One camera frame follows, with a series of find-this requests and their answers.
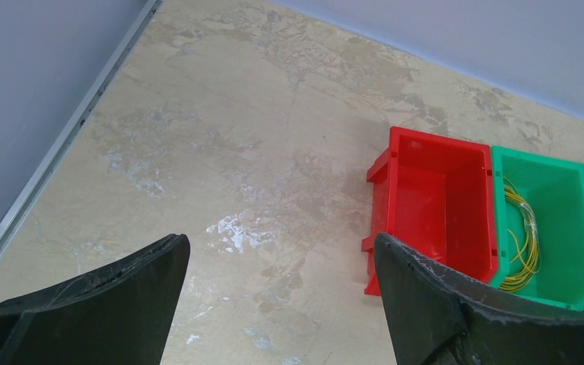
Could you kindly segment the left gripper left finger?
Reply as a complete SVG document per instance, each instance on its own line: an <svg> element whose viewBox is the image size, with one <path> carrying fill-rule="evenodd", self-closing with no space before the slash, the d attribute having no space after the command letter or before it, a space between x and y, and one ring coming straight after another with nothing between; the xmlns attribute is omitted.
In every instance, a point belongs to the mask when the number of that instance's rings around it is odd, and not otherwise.
<svg viewBox="0 0 584 365"><path fill-rule="evenodd" d="M0 364L158 364L190 257L170 234L82 275L0 303Z"/></svg>

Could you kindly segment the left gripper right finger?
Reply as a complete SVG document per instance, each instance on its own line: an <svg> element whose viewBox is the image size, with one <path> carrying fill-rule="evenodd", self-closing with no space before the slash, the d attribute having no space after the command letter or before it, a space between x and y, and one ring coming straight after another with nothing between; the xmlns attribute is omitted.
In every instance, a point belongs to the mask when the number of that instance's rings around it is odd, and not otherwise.
<svg viewBox="0 0 584 365"><path fill-rule="evenodd" d="M376 275L399 364L584 364L584 312L490 287L381 233Z"/></svg>

